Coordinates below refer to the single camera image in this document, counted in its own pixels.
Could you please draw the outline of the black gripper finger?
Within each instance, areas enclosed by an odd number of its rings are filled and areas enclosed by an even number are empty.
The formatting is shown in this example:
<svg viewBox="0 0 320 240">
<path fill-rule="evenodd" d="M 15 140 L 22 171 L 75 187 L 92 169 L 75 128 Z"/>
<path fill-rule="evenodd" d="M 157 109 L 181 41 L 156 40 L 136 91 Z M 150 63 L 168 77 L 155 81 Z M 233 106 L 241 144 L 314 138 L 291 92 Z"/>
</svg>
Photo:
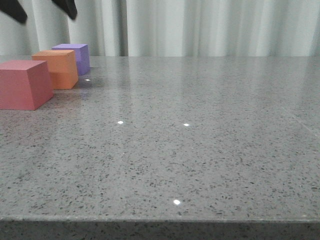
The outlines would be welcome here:
<svg viewBox="0 0 320 240">
<path fill-rule="evenodd" d="M 64 11 L 71 20 L 75 20 L 78 11 L 74 0 L 52 0 L 52 2 Z"/>
<path fill-rule="evenodd" d="M 20 24 L 25 24 L 28 19 L 18 0 L 0 0 L 0 10 Z"/>
</svg>

